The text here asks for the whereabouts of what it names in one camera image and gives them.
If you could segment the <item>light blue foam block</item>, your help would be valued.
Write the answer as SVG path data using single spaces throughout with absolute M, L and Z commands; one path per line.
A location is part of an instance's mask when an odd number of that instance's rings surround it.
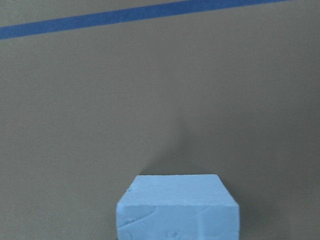
M 119 240 L 238 240 L 240 207 L 216 174 L 138 175 L 116 206 Z

